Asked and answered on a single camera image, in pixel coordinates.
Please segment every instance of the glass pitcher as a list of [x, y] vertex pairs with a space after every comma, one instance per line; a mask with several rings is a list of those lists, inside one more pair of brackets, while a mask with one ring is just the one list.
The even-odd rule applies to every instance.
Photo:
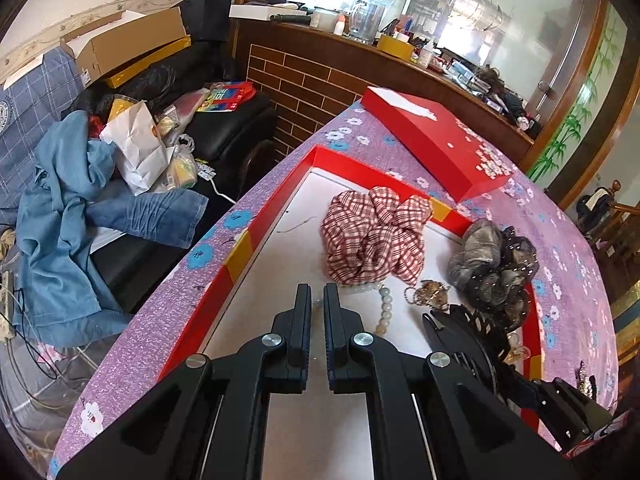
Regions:
[[349, 36], [361, 43], [373, 44], [385, 8], [373, 0], [357, 0], [351, 9]]

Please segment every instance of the brick wall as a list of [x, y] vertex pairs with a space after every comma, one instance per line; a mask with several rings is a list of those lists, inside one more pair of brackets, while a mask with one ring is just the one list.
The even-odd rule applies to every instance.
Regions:
[[279, 50], [251, 45], [247, 79], [271, 97], [280, 161], [362, 97], [370, 83]]

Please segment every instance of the purple floral tablecloth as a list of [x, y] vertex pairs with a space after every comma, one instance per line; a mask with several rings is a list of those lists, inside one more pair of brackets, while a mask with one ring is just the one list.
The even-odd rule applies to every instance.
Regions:
[[[174, 344], [232, 248], [225, 242], [244, 230], [316, 144], [379, 168], [472, 220], [486, 217], [501, 226], [513, 225], [519, 235], [529, 237], [540, 261], [533, 285], [541, 320], [544, 378], [560, 377], [575, 384], [575, 372], [583, 360], [587, 375], [596, 376], [598, 402], [606, 408], [612, 406], [617, 396], [618, 361], [609, 302], [593, 253], [567, 216], [516, 166], [506, 186], [456, 204], [376, 118], [354, 104], [238, 201], [153, 293], [73, 409], [50, 465], [50, 478], [156, 383]], [[543, 431], [543, 436], [550, 438]]]

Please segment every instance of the white bottle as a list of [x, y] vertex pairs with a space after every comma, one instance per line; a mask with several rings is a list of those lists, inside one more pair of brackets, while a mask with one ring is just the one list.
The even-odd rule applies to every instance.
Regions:
[[335, 28], [334, 28], [334, 34], [336, 36], [341, 36], [343, 34], [344, 22], [345, 22], [344, 14], [341, 14], [340, 16], [338, 16], [338, 22], [335, 24]]
[[435, 44], [433, 43], [433, 38], [429, 40], [422, 50], [420, 51], [420, 56], [418, 56], [418, 65], [427, 68], [429, 63], [431, 62], [431, 58], [433, 57], [433, 49], [435, 48]]

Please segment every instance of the wooden counter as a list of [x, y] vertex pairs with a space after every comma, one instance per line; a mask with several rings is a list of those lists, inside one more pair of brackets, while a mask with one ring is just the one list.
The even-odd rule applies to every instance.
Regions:
[[314, 28], [239, 20], [235, 58], [241, 75], [270, 94], [276, 105], [281, 156], [359, 99], [368, 85], [443, 104], [516, 164], [533, 145], [526, 134], [444, 76]]

